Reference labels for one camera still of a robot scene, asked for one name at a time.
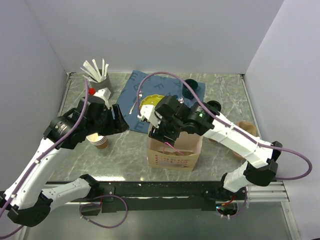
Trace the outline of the pink paper gift bag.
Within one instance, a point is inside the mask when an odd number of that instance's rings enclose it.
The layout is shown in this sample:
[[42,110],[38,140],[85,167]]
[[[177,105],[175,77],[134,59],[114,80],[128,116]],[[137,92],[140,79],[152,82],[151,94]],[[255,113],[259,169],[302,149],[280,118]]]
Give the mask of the pink paper gift bag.
[[191,172],[202,150],[203,137],[181,132],[174,144],[147,137],[148,165],[152,168]]

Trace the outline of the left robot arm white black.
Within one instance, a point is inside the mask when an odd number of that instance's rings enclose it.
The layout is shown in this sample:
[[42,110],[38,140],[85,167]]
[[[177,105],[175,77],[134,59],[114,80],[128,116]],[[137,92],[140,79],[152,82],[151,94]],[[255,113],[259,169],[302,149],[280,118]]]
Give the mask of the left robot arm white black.
[[87,136],[110,136],[129,129],[120,106],[107,107],[97,96],[83,97],[77,107],[53,119],[39,147],[18,179],[0,193],[0,207],[15,224],[34,227],[65,203],[94,201],[100,183],[89,174],[53,189],[44,189],[52,173]]

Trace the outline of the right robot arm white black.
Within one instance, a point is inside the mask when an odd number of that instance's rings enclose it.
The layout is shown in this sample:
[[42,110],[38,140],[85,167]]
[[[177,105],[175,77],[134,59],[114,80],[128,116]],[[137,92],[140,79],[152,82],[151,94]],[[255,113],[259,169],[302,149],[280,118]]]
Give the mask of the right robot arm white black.
[[221,179],[219,195],[230,199],[241,188],[250,184],[266,187],[275,177],[281,152],[277,141],[264,142],[229,121],[216,108],[196,102],[192,107],[173,96],[163,97],[157,105],[143,105],[140,110],[152,125],[149,137],[174,145],[182,132],[213,140],[236,152],[245,159],[236,170]]

